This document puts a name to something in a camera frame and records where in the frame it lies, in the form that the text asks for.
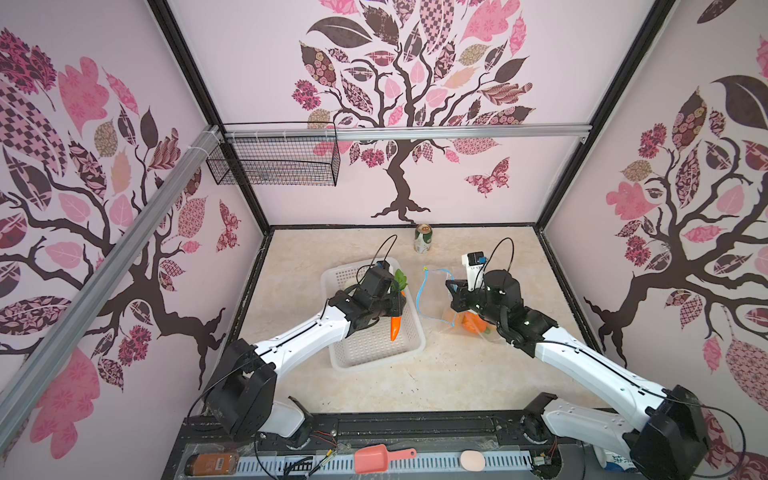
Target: soda can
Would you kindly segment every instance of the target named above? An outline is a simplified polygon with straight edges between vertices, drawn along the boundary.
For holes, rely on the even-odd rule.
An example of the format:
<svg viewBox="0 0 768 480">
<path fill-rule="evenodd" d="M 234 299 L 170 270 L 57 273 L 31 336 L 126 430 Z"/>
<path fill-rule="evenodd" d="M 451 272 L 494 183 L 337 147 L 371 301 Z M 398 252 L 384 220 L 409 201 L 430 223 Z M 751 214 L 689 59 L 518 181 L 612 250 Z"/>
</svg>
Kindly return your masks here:
<svg viewBox="0 0 768 480">
<path fill-rule="evenodd" d="M 413 249 L 417 253 L 427 253 L 432 246 L 432 227 L 422 223 L 416 228 L 416 237 L 413 240 Z"/>
</svg>

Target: pink wall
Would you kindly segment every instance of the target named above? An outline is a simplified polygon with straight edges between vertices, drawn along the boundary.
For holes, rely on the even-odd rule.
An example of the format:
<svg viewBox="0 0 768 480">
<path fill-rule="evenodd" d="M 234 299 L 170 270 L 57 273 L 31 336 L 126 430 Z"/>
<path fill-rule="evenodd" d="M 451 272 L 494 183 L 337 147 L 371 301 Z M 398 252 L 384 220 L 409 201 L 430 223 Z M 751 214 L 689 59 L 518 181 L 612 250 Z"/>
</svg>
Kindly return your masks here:
<svg viewBox="0 0 768 480">
<path fill-rule="evenodd" d="M 205 123 L 141 0 L 8 5 L 0 28 L 5 385 Z M 203 166 L 3 453 L 0 475 L 158 477 L 259 242 L 238 189 L 216 186 Z"/>
<path fill-rule="evenodd" d="M 425 126 L 461 115 L 461 124 L 473 124 L 508 108 L 516 110 L 505 118 L 527 124 L 587 123 L 651 3 L 405 0 L 397 12 L 395 2 L 367 0 L 196 0 L 173 7 L 225 121 L 302 121 L 312 115 L 337 124 L 349 118 L 350 127 L 385 127 L 419 126 L 422 108 Z M 433 17 L 435 24 L 422 20 Z M 322 22 L 313 28 L 323 19 L 328 28 Z M 362 33 L 338 35 L 345 31 L 334 29 L 339 22 Z M 426 46 L 424 61 L 402 55 L 395 63 L 398 45 L 412 50 L 414 32 Z M 485 74 L 485 60 L 496 48 L 502 56 Z M 373 52 L 379 63 L 367 56 Z M 505 65 L 515 62 L 519 72 L 504 76 Z M 445 74 L 430 79 L 436 65 Z M 316 68 L 333 70 L 321 81 L 325 74 L 315 79 Z M 354 68 L 375 68 L 378 75 L 366 78 L 363 70 L 349 71 Z M 480 81 L 487 83 L 478 86 Z M 497 86 L 504 90 L 481 92 Z M 401 108 L 405 114 L 397 121 Z M 391 158 L 388 141 L 380 141 L 360 146 L 361 155 L 371 150 L 369 161 L 356 161 L 350 156 L 356 147 L 347 144 L 336 187 L 255 190 L 270 222 L 278 224 L 535 221 L 574 140 L 502 138 L 481 148 L 401 142 L 399 156 Z M 425 148 L 431 160 L 412 156 Z M 503 175 L 492 177 L 505 158 L 498 172 Z M 501 172 L 504 165 L 508 169 Z M 483 185 L 493 188 L 487 196 L 478 191 Z M 384 214 L 372 218 L 378 213 Z"/>
<path fill-rule="evenodd" d="M 709 4 L 680 3 L 547 233 L 606 355 L 731 411 L 738 478 L 765 478 L 768 5 Z M 714 417 L 726 472 L 742 445 Z"/>
</svg>

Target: black cable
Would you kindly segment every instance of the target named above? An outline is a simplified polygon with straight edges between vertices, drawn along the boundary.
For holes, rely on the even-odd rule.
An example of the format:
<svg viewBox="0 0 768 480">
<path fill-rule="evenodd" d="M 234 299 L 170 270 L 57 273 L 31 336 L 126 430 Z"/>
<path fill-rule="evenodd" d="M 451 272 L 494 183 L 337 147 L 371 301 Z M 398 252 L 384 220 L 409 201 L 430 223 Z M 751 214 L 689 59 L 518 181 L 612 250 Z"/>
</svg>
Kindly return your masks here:
<svg viewBox="0 0 768 480">
<path fill-rule="evenodd" d="M 606 365 L 605 363 L 602 363 L 599 359 L 597 359 L 594 356 L 590 355 L 586 351 L 586 349 L 583 348 L 583 347 L 573 346 L 570 343 L 555 342 L 553 340 L 541 340 L 539 342 L 532 342 L 532 343 L 534 343 L 534 344 L 536 344 L 536 343 L 554 343 L 556 345 L 563 345 L 563 346 L 567 346 L 569 348 L 572 348 L 574 350 L 579 350 L 581 353 L 583 353 L 586 356 L 588 356 L 589 358 L 593 359 L 595 362 L 600 363 L 602 366 L 604 366 L 608 370 L 610 370 L 613 373 L 615 373 L 616 375 L 618 375 L 624 381 L 629 382 L 632 386 L 637 387 L 639 390 L 641 390 L 641 391 L 643 391 L 645 393 L 648 393 L 648 394 L 650 394 L 652 396 L 658 397 L 658 398 L 663 399 L 663 400 L 669 400 L 671 402 L 680 403 L 680 404 L 688 405 L 688 406 L 699 407 L 699 408 L 702 408 L 702 409 L 717 410 L 718 412 L 722 412 L 722 413 L 728 415 L 733 420 L 733 422 L 736 423 L 736 426 L 739 427 L 739 432 L 741 433 L 742 449 L 741 449 L 741 453 L 739 455 L 739 461 L 736 463 L 736 465 L 731 470 L 729 470 L 728 472 L 725 472 L 723 474 L 720 474 L 720 475 L 696 475 L 694 473 L 693 474 L 694 477 L 698 477 L 698 478 L 725 478 L 725 477 L 727 477 L 729 475 L 732 475 L 735 471 L 737 471 L 741 467 L 741 464 L 744 462 L 744 457 L 746 456 L 746 433 L 744 433 L 744 428 L 741 426 L 741 423 L 739 423 L 739 421 L 736 420 L 736 417 L 733 416 L 730 412 L 728 412 L 726 410 L 723 410 L 721 408 L 718 408 L 718 407 L 704 405 L 703 403 L 684 402 L 683 400 L 672 399 L 672 398 L 670 398 L 668 396 L 662 396 L 662 395 L 659 395 L 656 392 L 651 392 L 649 389 L 646 389 L 645 387 L 638 385 L 637 383 L 635 383 L 632 380 L 628 379 L 626 376 L 624 376 L 621 373 L 617 372 L 615 369 L 612 369 L 610 366 Z"/>
<path fill-rule="evenodd" d="M 504 238 L 502 238 L 502 239 L 501 239 L 501 240 L 500 240 L 500 241 L 499 241 L 499 242 L 496 244 L 496 246 L 495 246 L 495 247 L 493 247 L 493 251 L 491 252 L 491 256 L 490 256 L 490 257 L 488 257 L 488 261 L 487 261 L 487 262 L 485 262 L 485 264 L 484 264 L 484 265 L 483 265 L 483 266 L 480 268 L 480 271 L 478 272 L 477 276 L 475 277 L 475 284 L 474 284 L 474 285 L 472 285 L 472 289 L 473 289 L 473 290 L 474 290 L 474 289 L 476 289 L 476 288 L 477 288 L 477 286 L 478 286 L 478 277 L 480 277 L 480 273 L 482 273 L 482 272 L 485 272 L 485 271 L 488 269 L 488 264 L 491 262 L 491 260 L 493 260 L 493 254 L 494 254 L 494 253 L 496 253 L 496 249 L 498 248 L 498 246 L 499 246 L 499 245 L 501 245 L 501 244 L 502 244 L 502 242 L 503 242 L 504 240 L 509 240 L 509 241 L 510 241 L 510 243 L 512 244 L 512 255 L 509 257 L 509 265 L 507 266 L 507 273 L 509 273 L 509 269 L 511 269 L 511 268 L 512 268 L 512 261 L 515 259 L 515 242 L 513 241 L 513 239 L 511 239 L 511 238 L 509 238 L 509 237 L 504 237 Z"/>
</svg>

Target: butterfly decal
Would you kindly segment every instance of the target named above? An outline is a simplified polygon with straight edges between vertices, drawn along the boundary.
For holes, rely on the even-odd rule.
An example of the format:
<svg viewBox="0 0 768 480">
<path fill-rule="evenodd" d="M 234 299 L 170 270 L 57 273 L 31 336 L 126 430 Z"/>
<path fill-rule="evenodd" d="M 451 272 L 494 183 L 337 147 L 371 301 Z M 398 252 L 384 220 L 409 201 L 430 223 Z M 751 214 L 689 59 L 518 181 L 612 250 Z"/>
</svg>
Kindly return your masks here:
<svg viewBox="0 0 768 480">
<path fill-rule="evenodd" d="M 507 170 L 509 170 L 509 157 L 498 162 L 498 165 L 494 167 L 489 177 L 485 175 L 471 175 L 464 180 L 468 181 L 470 185 L 477 187 L 478 192 L 488 198 L 488 193 L 493 190 L 494 185 L 496 187 L 509 188 L 509 185 L 507 185 L 509 175 L 505 173 Z"/>
<path fill-rule="evenodd" d="M 221 220 L 224 220 L 224 232 L 219 236 L 219 241 L 216 242 L 216 251 L 220 252 L 225 248 L 234 248 L 237 246 L 237 235 L 235 230 L 240 225 L 240 220 L 237 219 L 237 215 L 231 214 L 230 209 L 223 201 L 219 200 L 219 211 L 221 212 Z"/>
</svg>

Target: wall mural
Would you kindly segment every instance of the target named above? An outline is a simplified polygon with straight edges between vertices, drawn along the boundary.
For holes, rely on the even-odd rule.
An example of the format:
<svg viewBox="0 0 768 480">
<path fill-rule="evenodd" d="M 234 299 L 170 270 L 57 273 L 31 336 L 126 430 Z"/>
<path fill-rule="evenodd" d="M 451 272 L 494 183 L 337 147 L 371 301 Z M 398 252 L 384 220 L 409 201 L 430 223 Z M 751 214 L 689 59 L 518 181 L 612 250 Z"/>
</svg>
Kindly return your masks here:
<svg viewBox="0 0 768 480">
<path fill-rule="evenodd" d="M 328 51 L 300 42 L 302 61 L 311 80 L 298 80 L 293 99 L 309 120 L 333 121 L 340 127 L 433 127 L 519 124 L 534 108 L 515 105 L 533 84 L 511 83 L 527 58 L 514 58 L 526 36 L 519 0 L 457 0 L 471 15 L 464 31 L 454 27 L 454 0 L 320 0 L 342 16 L 322 18 L 310 31 L 325 35 L 338 48 Z M 348 48 L 366 45 L 370 52 L 350 57 Z M 457 56 L 457 47 L 463 45 Z M 373 92 L 373 99 L 366 93 Z M 325 123 L 310 124 L 325 128 Z M 433 139 L 339 142 L 369 168 L 386 165 L 397 191 L 395 200 L 373 215 L 430 211 L 411 200 L 403 165 L 408 159 L 433 162 L 437 152 L 459 162 L 498 144 L 492 138 L 465 138 L 443 145 Z M 319 146 L 317 154 L 325 154 Z M 506 186 L 508 158 L 490 176 L 467 177 L 478 192 Z"/>
<path fill-rule="evenodd" d="M 716 0 L 698 23 L 713 20 L 732 4 Z M 762 38 L 756 59 L 768 78 L 768 42 Z M 750 229 L 768 217 L 768 146 L 755 138 L 729 136 L 731 122 L 768 131 L 768 84 L 749 75 L 713 83 L 723 86 L 725 113 L 709 109 L 697 89 L 683 103 L 671 131 L 658 123 L 641 134 L 641 159 L 621 171 L 628 182 L 620 182 L 606 196 L 614 213 L 628 220 L 616 233 L 626 242 L 624 256 L 633 267 L 627 295 L 613 312 L 584 300 L 603 322 L 598 329 L 603 349 L 609 336 L 627 365 L 623 329 L 635 320 L 649 290 L 671 290 L 664 305 L 679 309 L 681 329 L 694 321 L 707 325 L 702 361 L 716 371 L 727 347 L 725 363 L 731 376 L 768 410 L 768 300 L 739 291 L 745 285 L 768 287 L 768 238 Z M 706 129 L 713 141 L 702 138 Z M 716 180 L 703 184 L 703 177 L 711 174 Z M 749 265 L 759 273 L 744 272 Z M 718 324 L 716 306 L 724 314 Z M 730 334 L 730 343 L 723 333 Z M 745 333 L 762 341 L 748 343 Z M 741 451 L 733 450 L 712 412 L 705 411 L 705 418 L 713 440 L 707 463 L 712 468 L 735 467 Z M 730 478 L 768 478 L 768 458 L 747 452 Z"/>
<path fill-rule="evenodd" d="M 0 308 L 0 333 L 14 339 L 0 343 L 0 355 L 32 353 L 42 341 L 38 333 L 55 324 L 70 304 L 71 297 L 41 291 L 34 282 L 64 282 L 74 296 L 180 158 L 176 129 L 161 140 L 150 108 L 140 114 L 131 90 L 101 70 L 104 76 L 94 60 L 82 57 L 79 70 L 66 65 L 65 71 L 57 72 L 38 46 L 30 49 L 8 29 L 0 34 L 0 73 L 8 80 L 0 78 L 0 140 L 2 164 L 10 179 L 0 191 L 3 212 L 10 212 L 0 215 L 0 298 L 19 292 L 30 295 Z M 100 76 L 109 89 L 99 83 Z M 74 128 L 57 129 L 32 103 L 35 94 L 56 89 L 57 80 Z M 119 111 L 105 110 L 111 95 L 119 100 L 111 103 Z M 55 109 L 52 97 L 48 101 Z M 90 121 L 101 121 L 92 140 L 83 137 L 83 127 Z M 67 139 L 66 146 L 62 138 Z M 202 386 L 206 354 L 223 340 L 224 334 L 215 338 L 214 333 L 224 308 L 203 321 L 169 311 L 165 304 L 166 295 L 179 295 L 174 278 L 185 272 L 178 259 L 201 246 L 194 239 L 203 226 L 207 202 L 207 197 L 194 196 L 200 180 L 198 169 L 131 265 L 132 283 L 105 303 L 94 328 L 85 333 L 100 337 L 94 351 L 88 355 L 76 349 L 40 399 L 30 439 L 40 442 L 52 435 L 54 458 L 64 456 L 77 441 L 74 422 L 93 412 L 91 401 L 100 395 L 99 378 L 122 390 L 125 370 L 146 359 L 149 345 L 159 336 L 194 338 Z M 224 202 L 219 207 L 224 230 L 216 251 L 237 246 L 235 230 L 240 223 Z M 59 208 L 63 217 L 56 217 Z M 30 246 L 22 249 L 25 238 Z"/>
</svg>

